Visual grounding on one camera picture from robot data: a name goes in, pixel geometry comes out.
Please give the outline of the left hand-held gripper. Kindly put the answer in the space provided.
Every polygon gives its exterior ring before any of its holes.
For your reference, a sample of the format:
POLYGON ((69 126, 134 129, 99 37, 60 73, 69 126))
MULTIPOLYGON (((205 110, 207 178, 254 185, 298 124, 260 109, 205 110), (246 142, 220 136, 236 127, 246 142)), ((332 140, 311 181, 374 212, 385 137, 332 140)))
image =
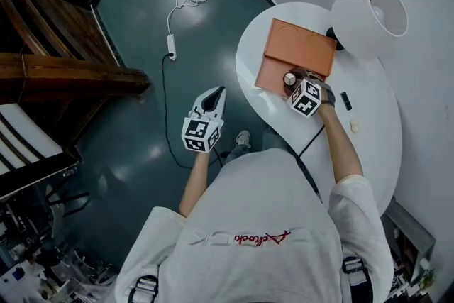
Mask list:
POLYGON ((181 133, 187 150, 209 153, 220 139, 226 94, 225 87, 214 87, 196 98, 181 133))

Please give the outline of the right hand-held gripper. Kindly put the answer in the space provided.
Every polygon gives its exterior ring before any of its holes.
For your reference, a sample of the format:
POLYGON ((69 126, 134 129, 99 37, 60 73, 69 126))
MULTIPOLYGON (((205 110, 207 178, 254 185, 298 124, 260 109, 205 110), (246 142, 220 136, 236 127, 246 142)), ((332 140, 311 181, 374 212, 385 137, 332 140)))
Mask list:
POLYGON ((303 67, 295 67, 283 76, 287 103, 292 110, 310 117, 322 104, 335 105, 336 97, 324 78, 303 67))

